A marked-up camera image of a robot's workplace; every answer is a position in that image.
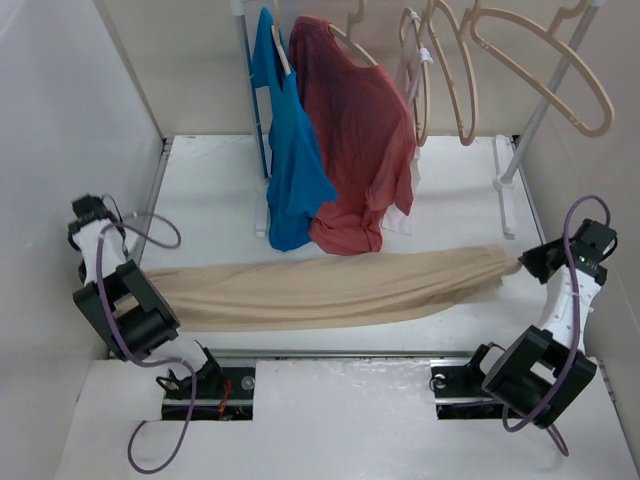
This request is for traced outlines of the beige trousers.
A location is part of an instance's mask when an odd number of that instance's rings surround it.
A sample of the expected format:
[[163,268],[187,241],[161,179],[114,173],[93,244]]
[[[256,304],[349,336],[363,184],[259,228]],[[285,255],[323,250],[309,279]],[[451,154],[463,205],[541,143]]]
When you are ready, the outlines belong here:
[[498,288],[520,261],[499,245],[147,271],[191,332],[350,328],[415,320]]

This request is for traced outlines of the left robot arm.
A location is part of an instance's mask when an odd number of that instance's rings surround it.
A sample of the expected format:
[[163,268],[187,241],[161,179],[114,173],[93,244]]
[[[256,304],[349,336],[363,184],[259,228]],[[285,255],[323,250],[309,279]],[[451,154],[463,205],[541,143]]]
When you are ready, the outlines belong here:
[[139,366],[168,373],[156,379],[170,397],[210,397],[229,385],[211,352],[180,335],[176,313],[127,249],[126,235],[142,233],[111,211],[99,196],[72,201],[75,219],[68,241],[82,254],[83,286],[73,301],[111,353]]

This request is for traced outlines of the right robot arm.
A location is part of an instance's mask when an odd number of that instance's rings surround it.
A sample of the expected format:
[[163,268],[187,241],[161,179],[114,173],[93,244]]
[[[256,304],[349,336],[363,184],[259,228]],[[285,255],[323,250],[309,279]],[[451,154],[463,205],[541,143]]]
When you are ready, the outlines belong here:
[[524,252],[519,262],[546,287],[542,325],[530,326],[496,362],[479,359],[462,369],[473,393],[486,393],[540,429],[550,428],[596,373],[584,353],[591,304],[607,279],[602,262],[617,232],[585,219],[569,239]]

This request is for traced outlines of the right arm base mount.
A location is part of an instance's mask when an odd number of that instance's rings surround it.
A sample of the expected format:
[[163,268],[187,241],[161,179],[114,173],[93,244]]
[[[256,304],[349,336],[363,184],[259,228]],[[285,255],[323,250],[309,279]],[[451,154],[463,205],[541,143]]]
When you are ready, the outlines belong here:
[[490,342],[467,357],[449,357],[430,363],[429,388],[434,393],[438,420],[499,420],[503,404],[485,392],[489,369],[506,349]]

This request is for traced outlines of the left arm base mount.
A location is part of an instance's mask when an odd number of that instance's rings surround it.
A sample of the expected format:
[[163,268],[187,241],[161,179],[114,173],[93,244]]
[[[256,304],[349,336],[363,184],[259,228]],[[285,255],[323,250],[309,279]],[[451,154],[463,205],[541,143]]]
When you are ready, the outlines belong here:
[[[198,380],[192,421],[250,421],[253,419],[253,399],[256,369],[251,366],[226,365],[220,380]],[[191,387],[174,382],[172,371],[156,378],[163,390],[161,418],[185,420],[191,399]]]

